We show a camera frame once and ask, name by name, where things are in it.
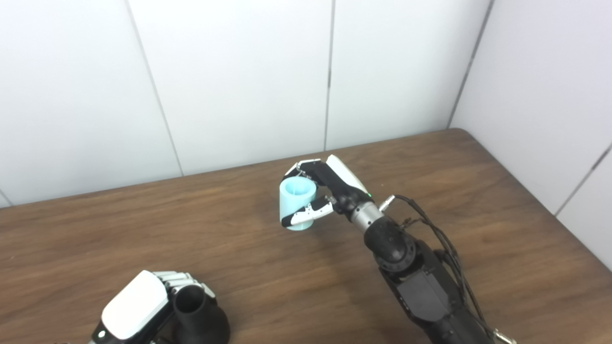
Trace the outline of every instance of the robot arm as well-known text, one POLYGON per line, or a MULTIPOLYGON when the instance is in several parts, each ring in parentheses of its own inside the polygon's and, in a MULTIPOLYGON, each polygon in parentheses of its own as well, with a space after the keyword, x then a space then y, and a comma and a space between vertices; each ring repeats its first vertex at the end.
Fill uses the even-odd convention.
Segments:
POLYGON ((466 304, 467 284, 457 253, 446 235, 435 227, 413 200, 391 196, 380 208, 355 175, 331 155, 327 162, 304 160, 295 164, 284 178, 304 176, 320 187, 327 187, 331 197, 322 197, 281 220, 283 226, 318 219, 332 211, 343 214, 363 234, 364 243, 374 254, 383 278, 393 291, 408 318, 420 326, 434 344, 492 344, 496 338, 506 344, 516 341, 490 329, 466 304), (396 198, 405 200, 430 225, 445 250, 432 251, 423 241, 408 235, 383 212, 396 198), (455 273, 451 277, 443 263, 448 261, 455 273))

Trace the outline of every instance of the wire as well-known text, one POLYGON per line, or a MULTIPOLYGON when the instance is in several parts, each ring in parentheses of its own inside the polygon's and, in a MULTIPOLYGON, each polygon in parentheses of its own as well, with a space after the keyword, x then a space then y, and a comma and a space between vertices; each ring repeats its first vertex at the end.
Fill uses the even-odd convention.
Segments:
MULTIPOLYGON (((443 262, 446 263, 450 267, 450 269, 453 272, 453 275, 455 275, 455 279, 457 280, 457 284, 459 285, 459 289, 460 289, 461 296, 463 298, 463 302, 466 301, 466 293, 467 293, 467 296, 469 296, 470 301, 472 302, 472 305, 474 306, 474 310, 478 314, 478 317, 476 317, 475 314, 470 312, 469 309, 468 309, 468 313, 472 317, 474 317, 474 319, 477 320, 477 322, 482 326, 482 328, 485 330, 489 338, 493 339, 493 336, 494 336, 493 330, 485 321, 485 316, 482 313, 482 310, 480 309, 480 305, 478 304, 478 301, 476 300, 476 296, 474 295, 474 292, 471 286, 469 285, 467 278, 463 274, 461 260, 459 259, 459 254, 457 253, 457 250, 455 249, 455 246, 453 245, 453 243, 446 236, 443 230, 441 230, 440 228, 438 228, 436 225, 433 224, 429 216, 427 216, 425 211, 423 211, 423 209, 421 209, 421 207, 414 200, 412 200, 411 198, 402 196, 402 195, 394 195, 394 196, 408 203, 408 205, 411 208, 413 208, 421 216, 421 219, 419 220, 423 222, 424 224, 428 225, 433 231, 434 235, 438 238, 438 240, 444 247, 444 250, 446 251, 446 256, 448 257, 448 260, 444 259, 443 262)), ((409 225, 412 225, 414 222, 415 220, 410 220, 408 223, 409 225)))

